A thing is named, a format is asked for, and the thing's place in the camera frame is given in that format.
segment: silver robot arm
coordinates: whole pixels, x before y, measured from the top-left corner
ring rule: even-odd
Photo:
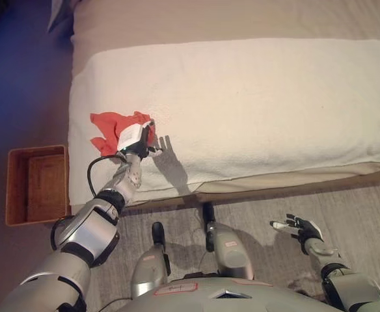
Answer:
[[[86,311],[90,269],[105,263],[119,241],[116,225],[141,185],[141,160],[162,152],[147,146],[149,125],[132,125],[126,136],[121,133],[118,148],[125,162],[71,219],[56,240],[57,249],[5,298],[0,312]]]
[[[367,275],[346,266],[337,249],[323,241],[320,228],[313,222],[287,214],[286,222],[271,221],[271,226],[289,233],[310,257],[316,274],[322,278],[327,302],[346,312],[380,312],[380,287]]]

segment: mattress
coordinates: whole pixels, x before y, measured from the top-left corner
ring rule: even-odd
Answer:
[[[91,112],[156,120],[166,153],[135,203],[380,171],[380,1],[82,1],[72,40],[72,205]]]

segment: red cloth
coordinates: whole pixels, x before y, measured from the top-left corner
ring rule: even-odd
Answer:
[[[116,112],[103,112],[101,114],[90,114],[90,121],[95,124],[105,138],[93,138],[92,144],[100,151],[102,156],[114,155],[117,152],[119,134],[130,125],[144,124],[151,120],[150,115],[134,112],[132,116],[123,116]],[[156,129],[150,126],[148,134],[148,145],[152,144]]]

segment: brown basket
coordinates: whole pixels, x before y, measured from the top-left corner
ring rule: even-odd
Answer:
[[[66,147],[9,151],[6,224],[53,222],[70,214]]]

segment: sticker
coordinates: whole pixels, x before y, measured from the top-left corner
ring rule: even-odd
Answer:
[[[225,244],[224,244],[226,247],[233,247],[233,246],[237,246],[238,245],[238,243],[236,242],[236,241],[232,241],[232,242],[226,242]]]
[[[268,286],[268,287],[273,287],[273,285],[264,283],[262,281],[251,281],[249,279],[233,279],[232,280],[234,283],[240,284],[240,285],[259,285],[259,286]]]
[[[151,259],[155,259],[156,257],[154,255],[149,255],[148,257],[145,257],[144,259],[142,259],[143,261],[147,261],[147,260],[151,260]]]
[[[154,296],[163,296],[167,294],[191,293],[192,291],[196,291],[197,287],[198,287],[197,283],[183,283],[183,284],[165,286],[158,289],[154,293]]]

